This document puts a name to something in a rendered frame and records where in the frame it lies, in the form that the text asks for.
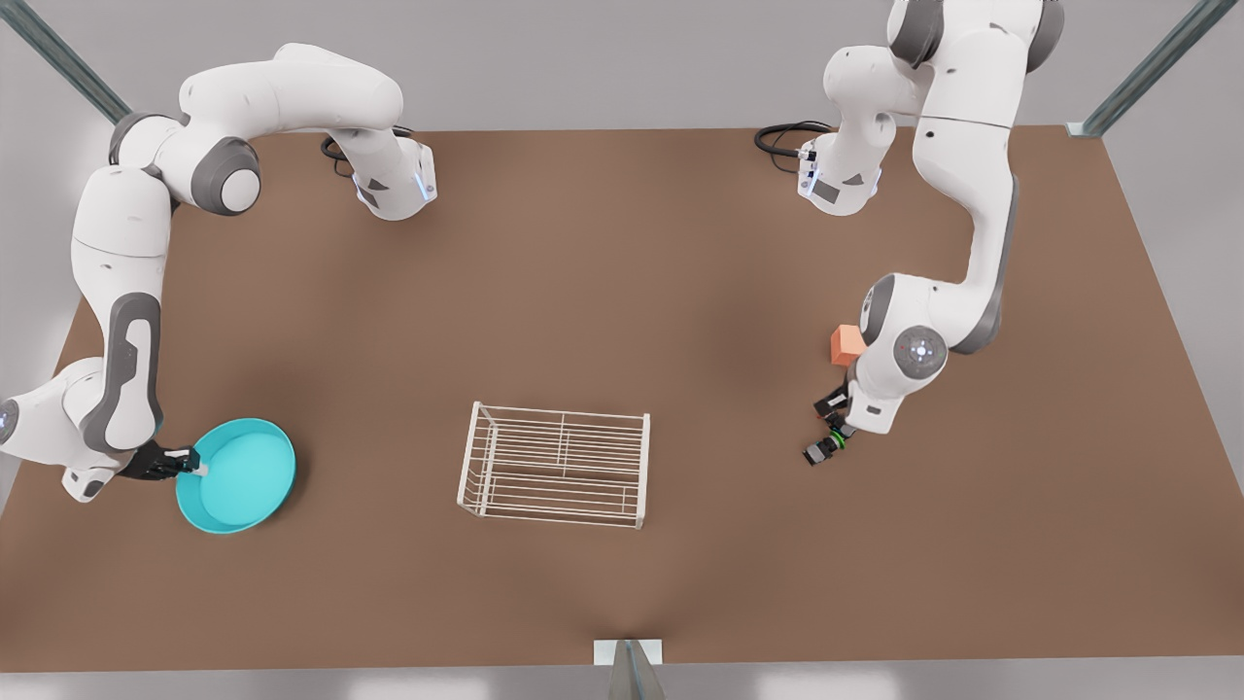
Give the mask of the teal round plate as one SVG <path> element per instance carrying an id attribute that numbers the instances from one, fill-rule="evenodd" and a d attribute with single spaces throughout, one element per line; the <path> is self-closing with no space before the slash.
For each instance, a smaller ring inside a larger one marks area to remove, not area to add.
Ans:
<path id="1" fill-rule="evenodd" d="M 253 528 L 275 513 L 294 489 L 296 453 L 280 426 L 262 418 L 235 418 L 194 445 L 205 472 L 175 477 L 180 513 L 210 535 Z"/>

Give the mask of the silver frame post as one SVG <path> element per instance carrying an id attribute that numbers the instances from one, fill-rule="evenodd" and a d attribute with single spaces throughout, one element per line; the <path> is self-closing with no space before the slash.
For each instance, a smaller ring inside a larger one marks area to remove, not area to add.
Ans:
<path id="1" fill-rule="evenodd" d="M 131 114 L 119 94 L 25 0 L 0 0 L 0 19 L 109 123 L 117 124 Z"/>
<path id="2" fill-rule="evenodd" d="M 656 674 L 662 663 L 661 639 L 593 642 L 593 664 L 610 666 L 607 700 L 667 700 Z"/>
<path id="3" fill-rule="evenodd" d="M 1065 126 L 1067 134 L 1077 139 L 1102 138 L 1238 2 L 1239 0 L 1195 0 L 1191 11 L 1141 58 L 1091 114 L 1081 122 Z"/>

